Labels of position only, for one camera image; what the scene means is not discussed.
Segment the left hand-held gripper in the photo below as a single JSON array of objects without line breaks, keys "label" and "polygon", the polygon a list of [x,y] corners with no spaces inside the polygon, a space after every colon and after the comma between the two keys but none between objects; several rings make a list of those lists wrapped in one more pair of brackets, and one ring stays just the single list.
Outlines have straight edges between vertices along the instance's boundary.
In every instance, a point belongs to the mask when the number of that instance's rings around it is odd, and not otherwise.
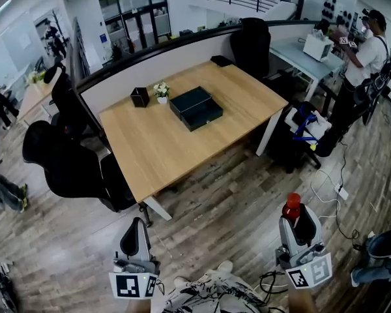
[{"label": "left hand-held gripper", "polygon": [[[151,244],[144,221],[135,217],[120,240],[124,256],[118,252],[113,259],[109,281],[114,298],[152,299],[160,276],[160,262],[151,256]],[[138,253],[140,260],[129,256]]]}]

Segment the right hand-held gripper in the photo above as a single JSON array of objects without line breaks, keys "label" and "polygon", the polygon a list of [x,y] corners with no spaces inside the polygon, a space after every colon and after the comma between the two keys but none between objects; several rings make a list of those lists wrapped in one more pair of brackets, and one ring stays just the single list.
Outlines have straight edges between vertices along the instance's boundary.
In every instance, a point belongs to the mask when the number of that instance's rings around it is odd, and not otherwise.
[{"label": "right hand-held gripper", "polygon": [[330,252],[322,242],[314,244],[321,237],[321,222],[308,206],[300,204],[294,227],[281,216],[279,229],[282,246],[276,250],[276,265],[295,289],[311,289],[332,277]]}]

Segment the red capped drink bottle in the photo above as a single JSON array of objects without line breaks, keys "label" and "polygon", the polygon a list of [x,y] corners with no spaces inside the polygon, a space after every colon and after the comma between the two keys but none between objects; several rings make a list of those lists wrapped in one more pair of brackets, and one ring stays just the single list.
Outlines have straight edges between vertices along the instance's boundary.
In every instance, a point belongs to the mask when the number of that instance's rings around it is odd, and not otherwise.
[{"label": "red capped drink bottle", "polygon": [[293,192],[288,194],[287,201],[282,209],[282,216],[294,224],[300,216],[301,197]]}]

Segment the dark green box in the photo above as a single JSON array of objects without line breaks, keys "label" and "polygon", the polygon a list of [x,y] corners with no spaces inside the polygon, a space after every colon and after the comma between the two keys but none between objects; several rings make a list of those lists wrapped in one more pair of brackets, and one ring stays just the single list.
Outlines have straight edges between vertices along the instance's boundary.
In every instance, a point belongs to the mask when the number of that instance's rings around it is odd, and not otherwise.
[{"label": "dark green box", "polygon": [[223,115],[222,107],[200,86],[172,98],[169,107],[190,132]]}]

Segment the person's left forearm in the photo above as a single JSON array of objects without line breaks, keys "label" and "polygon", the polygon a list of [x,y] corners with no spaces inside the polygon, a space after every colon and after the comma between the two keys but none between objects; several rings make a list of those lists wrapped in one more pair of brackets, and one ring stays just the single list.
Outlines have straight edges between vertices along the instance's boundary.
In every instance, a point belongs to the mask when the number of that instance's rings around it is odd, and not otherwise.
[{"label": "person's left forearm", "polygon": [[129,300],[126,313],[151,313],[151,300]]}]

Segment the person's right forearm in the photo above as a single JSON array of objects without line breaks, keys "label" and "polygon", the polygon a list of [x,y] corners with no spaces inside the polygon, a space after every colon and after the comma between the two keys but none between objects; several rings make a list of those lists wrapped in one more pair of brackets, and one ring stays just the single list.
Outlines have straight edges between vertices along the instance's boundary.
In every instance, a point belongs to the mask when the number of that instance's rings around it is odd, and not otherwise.
[{"label": "person's right forearm", "polygon": [[289,313],[318,313],[315,301],[308,289],[296,289],[288,285]]}]

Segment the black chair with belongings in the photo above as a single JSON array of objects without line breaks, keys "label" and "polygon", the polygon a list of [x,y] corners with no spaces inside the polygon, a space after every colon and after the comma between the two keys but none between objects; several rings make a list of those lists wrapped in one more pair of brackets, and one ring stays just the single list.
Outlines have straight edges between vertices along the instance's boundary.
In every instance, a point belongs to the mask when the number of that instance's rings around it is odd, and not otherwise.
[{"label": "black chair with belongings", "polygon": [[[291,108],[298,108],[301,103],[303,102],[297,102]],[[278,120],[270,139],[270,154],[276,158],[279,164],[285,167],[287,173],[292,173],[294,169],[300,167],[305,156],[311,158],[315,162],[315,167],[319,169],[321,163],[317,158],[329,156],[336,146],[333,126],[319,140],[317,147],[313,150],[309,143],[295,141],[289,126],[284,122],[291,108]]]}]

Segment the person's patterned shorts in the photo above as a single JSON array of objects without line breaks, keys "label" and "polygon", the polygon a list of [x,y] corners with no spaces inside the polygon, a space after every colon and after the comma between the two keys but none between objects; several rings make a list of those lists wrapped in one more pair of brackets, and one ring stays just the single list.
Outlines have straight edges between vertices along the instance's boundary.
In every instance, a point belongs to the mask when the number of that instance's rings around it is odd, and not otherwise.
[{"label": "person's patterned shorts", "polygon": [[165,296],[162,313],[270,313],[249,284],[232,273],[207,271]]}]

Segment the black mesh office chair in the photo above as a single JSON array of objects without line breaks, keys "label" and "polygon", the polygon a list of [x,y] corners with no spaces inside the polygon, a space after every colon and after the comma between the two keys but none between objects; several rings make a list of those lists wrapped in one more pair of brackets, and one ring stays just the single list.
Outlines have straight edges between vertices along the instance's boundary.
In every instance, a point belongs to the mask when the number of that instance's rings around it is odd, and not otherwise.
[{"label": "black mesh office chair", "polygon": [[99,159],[46,121],[29,126],[22,155],[43,168],[48,187],[60,197],[96,198],[115,213],[136,204],[114,154]]}]

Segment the black square pen holder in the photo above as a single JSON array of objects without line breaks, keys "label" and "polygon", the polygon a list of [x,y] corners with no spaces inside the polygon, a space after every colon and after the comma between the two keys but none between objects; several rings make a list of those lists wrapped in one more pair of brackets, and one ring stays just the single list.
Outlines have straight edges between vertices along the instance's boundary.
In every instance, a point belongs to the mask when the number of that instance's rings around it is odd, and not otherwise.
[{"label": "black square pen holder", "polygon": [[136,108],[146,108],[150,101],[146,87],[135,87],[130,97]]}]

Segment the black high-back office chair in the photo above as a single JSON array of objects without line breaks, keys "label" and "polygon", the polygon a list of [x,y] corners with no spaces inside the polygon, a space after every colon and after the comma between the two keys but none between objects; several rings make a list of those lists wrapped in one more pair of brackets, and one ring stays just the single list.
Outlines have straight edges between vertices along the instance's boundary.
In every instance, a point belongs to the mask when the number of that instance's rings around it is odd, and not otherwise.
[{"label": "black high-back office chair", "polygon": [[85,108],[80,104],[80,100],[72,89],[70,77],[66,73],[66,67],[62,62],[58,62],[47,69],[44,75],[44,83],[50,84],[58,70],[61,73],[51,91],[51,99],[56,105],[58,113],[52,117],[51,125],[58,128],[71,140],[81,141],[97,136],[90,125]]}]

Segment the grey desk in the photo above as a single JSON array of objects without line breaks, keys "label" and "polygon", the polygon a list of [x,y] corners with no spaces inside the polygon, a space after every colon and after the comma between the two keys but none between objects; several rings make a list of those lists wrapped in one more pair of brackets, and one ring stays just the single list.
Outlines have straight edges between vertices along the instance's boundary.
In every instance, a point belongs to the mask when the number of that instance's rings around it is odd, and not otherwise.
[{"label": "grey desk", "polygon": [[295,38],[277,40],[270,43],[270,53],[311,78],[305,97],[305,101],[310,101],[319,82],[331,73],[337,73],[345,62],[330,52],[326,60],[319,62],[304,53],[303,48],[304,44]]}]

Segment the light wooden desk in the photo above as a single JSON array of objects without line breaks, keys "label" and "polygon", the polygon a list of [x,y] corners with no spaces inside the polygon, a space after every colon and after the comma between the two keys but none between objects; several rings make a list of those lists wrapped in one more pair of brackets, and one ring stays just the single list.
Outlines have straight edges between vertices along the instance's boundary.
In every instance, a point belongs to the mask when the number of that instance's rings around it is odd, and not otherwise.
[{"label": "light wooden desk", "polygon": [[51,117],[51,113],[47,110],[49,105],[46,104],[46,101],[50,99],[53,87],[60,75],[61,70],[58,69],[50,83],[41,80],[27,86],[17,117],[19,124],[28,128],[30,125],[29,117],[35,110],[40,110],[47,118]]}]

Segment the black flat device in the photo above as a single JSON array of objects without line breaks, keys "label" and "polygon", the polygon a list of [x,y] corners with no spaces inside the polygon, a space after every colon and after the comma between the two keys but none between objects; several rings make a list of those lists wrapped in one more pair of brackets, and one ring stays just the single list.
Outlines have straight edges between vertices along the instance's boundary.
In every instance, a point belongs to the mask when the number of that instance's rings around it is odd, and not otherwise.
[{"label": "black flat device", "polygon": [[218,67],[226,67],[229,65],[233,65],[233,62],[222,56],[222,55],[213,55],[210,59],[213,63],[215,63]]}]

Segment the white partition with black rail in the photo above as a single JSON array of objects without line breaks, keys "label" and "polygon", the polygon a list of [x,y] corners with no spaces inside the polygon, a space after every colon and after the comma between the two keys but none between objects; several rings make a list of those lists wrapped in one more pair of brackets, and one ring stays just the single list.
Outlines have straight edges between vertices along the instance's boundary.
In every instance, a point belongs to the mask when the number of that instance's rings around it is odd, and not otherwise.
[{"label": "white partition with black rail", "polygon": [[122,58],[78,81],[76,91],[92,129],[101,132],[98,114],[129,97],[136,87],[166,80],[209,61],[214,55],[234,60],[229,38],[241,29],[242,25],[238,23],[184,35]]}]

